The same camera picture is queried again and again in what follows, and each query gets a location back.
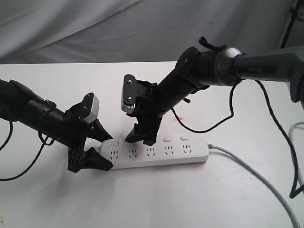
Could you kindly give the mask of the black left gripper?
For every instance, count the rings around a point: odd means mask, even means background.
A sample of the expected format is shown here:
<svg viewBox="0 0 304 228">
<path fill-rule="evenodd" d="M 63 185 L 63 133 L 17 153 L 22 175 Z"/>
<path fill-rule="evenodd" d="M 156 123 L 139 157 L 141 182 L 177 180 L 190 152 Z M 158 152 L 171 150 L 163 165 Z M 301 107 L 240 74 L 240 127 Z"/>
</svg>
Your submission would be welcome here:
<svg viewBox="0 0 304 228">
<path fill-rule="evenodd" d="M 97 169 L 109 171 L 113 164 L 100 155 L 94 147 L 85 151 L 86 139 L 91 138 L 99 142 L 113 139 L 104 129 L 99 119 L 87 123 L 80 117 L 81 104 L 76 104 L 65 111 L 62 124 L 55 130 L 55 139 L 68 147 L 67 169 L 77 173 L 81 169 Z"/>
</svg>

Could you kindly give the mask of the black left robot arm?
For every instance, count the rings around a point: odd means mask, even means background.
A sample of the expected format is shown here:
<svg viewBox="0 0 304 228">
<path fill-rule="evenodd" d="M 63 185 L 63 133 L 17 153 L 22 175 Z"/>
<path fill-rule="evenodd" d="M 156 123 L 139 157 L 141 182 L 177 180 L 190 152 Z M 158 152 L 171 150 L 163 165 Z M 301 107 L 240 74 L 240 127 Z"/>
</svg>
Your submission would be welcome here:
<svg viewBox="0 0 304 228">
<path fill-rule="evenodd" d="M 15 81 L 0 82 L 0 117 L 7 121 L 20 122 L 43 135 L 68 147 L 68 170 L 74 173 L 81 169 L 108 171 L 113 164 L 94 148 L 84 150 L 87 138 L 103 142 L 111 135 L 98 120 L 99 100 L 88 93 L 83 100 L 66 111 L 44 100 L 23 84 Z"/>
</svg>

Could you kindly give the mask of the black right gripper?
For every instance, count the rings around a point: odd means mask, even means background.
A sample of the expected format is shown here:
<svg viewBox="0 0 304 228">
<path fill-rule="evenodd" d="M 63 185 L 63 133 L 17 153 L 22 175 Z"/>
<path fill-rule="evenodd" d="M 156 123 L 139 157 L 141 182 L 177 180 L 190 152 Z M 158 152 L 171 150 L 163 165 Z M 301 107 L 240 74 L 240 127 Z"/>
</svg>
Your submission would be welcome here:
<svg viewBox="0 0 304 228">
<path fill-rule="evenodd" d="M 143 141 L 145 145 L 154 145 L 162 117 L 174 105 L 176 105 L 175 80 L 162 80 L 159 84 L 137 80 L 135 109 L 129 114 L 130 117 L 137 119 L 137 123 L 134 124 L 125 141 L 128 143 Z"/>
</svg>

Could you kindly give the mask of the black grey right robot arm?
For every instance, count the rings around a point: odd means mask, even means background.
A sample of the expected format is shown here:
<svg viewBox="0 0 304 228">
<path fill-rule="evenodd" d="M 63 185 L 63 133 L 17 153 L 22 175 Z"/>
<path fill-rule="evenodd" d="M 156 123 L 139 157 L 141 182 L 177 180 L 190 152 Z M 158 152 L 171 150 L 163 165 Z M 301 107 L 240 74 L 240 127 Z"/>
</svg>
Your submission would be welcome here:
<svg viewBox="0 0 304 228">
<path fill-rule="evenodd" d="M 292 102 L 303 102 L 303 46 L 245 54 L 235 47 L 213 46 L 205 38 L 199 43 L 207 50 L 186 49 L 160 83 L 124 76 L 122 110 L 137 119 L 127 142 L 155 144 L 162 117 L 188 95 L 212 85 L 235 86 L 242 80 L 281 82 L 287 84 Z"/>
</svg>

